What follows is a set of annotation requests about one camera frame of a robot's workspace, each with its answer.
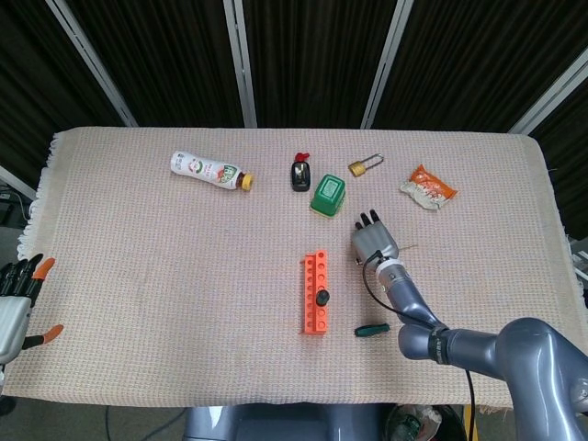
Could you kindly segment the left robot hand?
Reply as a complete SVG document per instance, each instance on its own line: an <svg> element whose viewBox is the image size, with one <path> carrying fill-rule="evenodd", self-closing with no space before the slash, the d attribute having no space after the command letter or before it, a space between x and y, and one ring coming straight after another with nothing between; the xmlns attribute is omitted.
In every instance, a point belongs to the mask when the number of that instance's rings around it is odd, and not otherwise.
<svg viewBox="0 0 588 441"><path fill-rule="evenodd" d="M46 345L63 331L56 324L44 334L27 335L31 313L42 285L55 264L36 254L1 267L1 369L30 348Z"/></svg>

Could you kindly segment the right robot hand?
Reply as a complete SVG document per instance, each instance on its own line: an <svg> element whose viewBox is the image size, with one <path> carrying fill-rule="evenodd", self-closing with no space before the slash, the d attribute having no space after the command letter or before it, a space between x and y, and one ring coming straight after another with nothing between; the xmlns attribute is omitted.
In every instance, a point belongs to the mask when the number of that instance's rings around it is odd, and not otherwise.
<svg viewBox="0 0 588 441"><path fill-rule="evenodd" d="M356 254L356 261L363 265L376 252L387 258L398 258L400 248L392 238L378 213L371 209L360 214L356 230L351 234L351 244Z"/></svg>

